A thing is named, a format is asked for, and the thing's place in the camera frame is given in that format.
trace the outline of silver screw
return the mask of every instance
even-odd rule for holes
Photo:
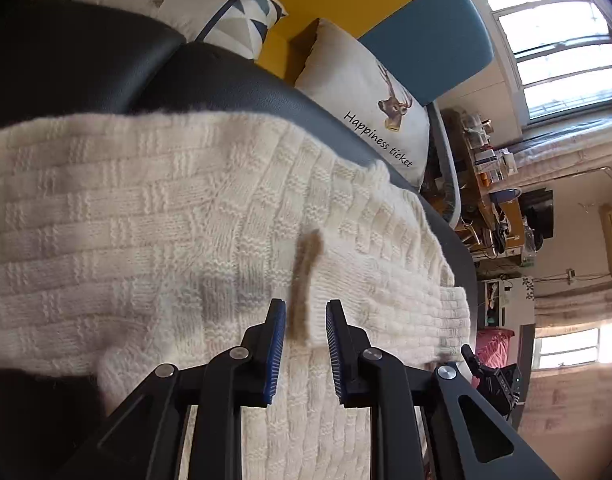
[[[452,366],[440,366],[437,370],[437,375],[442,379],[451,380],[457,377],[457,371]]]
[[[230,351],[230,357],[233,359],[246,359],[248,357],[248,349],[243,346],[235,346]]]
[[[363,356],[369,361],[379,361],[383,354],[378,348],[367,348],[363,351]]]
[[[172,377],[175,374],[175,367],[164,363],[155,368],[155,375],[161,379],[166,379],[167,377]]]

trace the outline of window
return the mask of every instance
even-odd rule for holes
[[[593,2],[475,2],[496,29],[497,50],[508,53],[520,123],[612,103],[612,29]]]
[[[532,369],[612,363],[612,323],[583,332],[535,339]]]

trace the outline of white knit sweater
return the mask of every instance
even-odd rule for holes
[[[0,367],[95,374],[115,407],[289,306],[278,393],[244,412],[244,478],[369,477],[324,309],[407,364],[455,358],[468,306],[410,192],[252,114],[72,116],[0,130]]]

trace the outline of teal cushion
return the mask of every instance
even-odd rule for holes
[[[494,56],[470,0],[412,0],[359,41],[421,105],[475,75]]]

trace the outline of window frame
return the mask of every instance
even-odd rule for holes
[[[602,108],[612,107],[612,99],[610,99],[606,101],[601,101],[599,103],[571,108],[568,110],[560,110],[559,112],[554,112],[551,114],[547,114],[541,117],[531,119],[529,109],[528,109],[528,104],[526,103],[526,96],[524,94],[525,88],[530,88],[532,86],[536,86],[537,84],[543,84],[543,83],[548,82],[549,80],[558,80],[558,79],[563,79],[566,77],[571,77],[577,74],[596,72],[598,70],[605,70],[607,68],[612,68],[612,65],[605,66],[605,67],[599,67],[599,68],[593,68],[589,70],[583,70],[583,71],[575,72],[575,73],[569,73],[563,76],[557,76],[554,78],[549,78],[549,79],[541,80],[538,82],[533,82],[528,85],[524,85],[522,83],[522,79],[519,74],[518,63],[523,60],[534,59],[534,57],[543,57],[546,54],[538,55],[537,53],[535,53],[534,57],[532,58],[529,57],[532,55],[528,55],[525,59],[524,58],[516,59],[515,53],[513,52],[513,49],[510,47],[508,38],[499,21],[500,16],[506,16],[509,14],[513,14],[520,10],[533,9],[535,7],[539,7],[545,4],[554,4],[554,3],[559,3],[559,2],[579,2],[579,1],[591,2],[591,3],[594,3],[600,9],[600,12],[605,17],[606,22],[608,23],[608,27],[609,27],[609,35],[603,37],[601,41],[597,40],[596,38],[593,38],[592,41],[589,40],[587,43],[583,42],[583,43],[575,44],[574,46],[569,46],[567,48],[561,48],[559,50],[551,50],[547,54],[554,54],[555,52],[562,52],[564,50],[570,50],[571,48],[587,46],[589,44],[606,44],[606,43],[612,44],[611,13],[607,12],[604,6],[601,5],[602,3],[604,3],[603,1],[599,2],[597,0],[540,0],[537,2],[528,2],[524,4],[519,4],[517,6],[508,7],[506,9],[500,9],[500,10],[492,10],[492,8],[490,7],[490,4],[488,3],[488,0],[472,0],[472,1],[474,5],[476,6],[476,8],[478,9],[478,11],[480,12],[481,18],[484,22],[484,25],[486,25],[486,29],[488,30],[488,33],[494,45],[494,48],[497,54],[497,60],[500,62],[500,65],[501,65],[500,68],[502,70],[502,73],[504,74],[506,85],[508,86],[508,89],[510,91],[510,97],[511,97],[511,101],[513,104],[513,109],[515,110],[516,118],[522,130],[529,129],[530,127],[533,127],[533,126],[540,126],[548,122],[557,121],[562,118],[567,118],[569,116],[587,113],[587,112],[591,112],[595,110],[601,110]]]
[[[599,354],[600,354],[600,348],[599,347],[600,347],[600,343],[601,343],[601,339],[602,339],[602,327],[605,326],[606,324],[610,324],[610,322],[605,322],[605,323],[602,323],[599,326],[594,326],[592,328],[585,328],[583,330],[577,330],[575,332],[569,332],[570,334],[574,334],[574,333],[580,333],[580,332],[590,332],[591,330],[597,330],[597,342],[594,345],[591,345],[591,346],[584,346],[582,348],[572,348],[570,350],[564,350],[564,351],[561,351],[561,352],[542,353],[542,341],[544,339],[548,339],[549,337],[558,337],[558,336],[536,337],[534,339],[534,344],[533,344],[533,348],[532,348],[531,370],[533,372],[535,372],[535,371],[544,371],[544,370],[560,370],[562,368],[575,368],[575,367],[578,367],[578,366],[586,366],[586,365],[589,365],[589,364],[599,364]],[[589,348],[597,348],[597,358],[595,360],[593,360],[593,361],[585,361],[583,363],[576,363],[574,365],[561,365],[561,366],[558,366],[558,367],[540,368],[540,360],[544,356],[569,354],[569,353],[572,353],[572,352],[578,352],[580,350],[587,350]]]

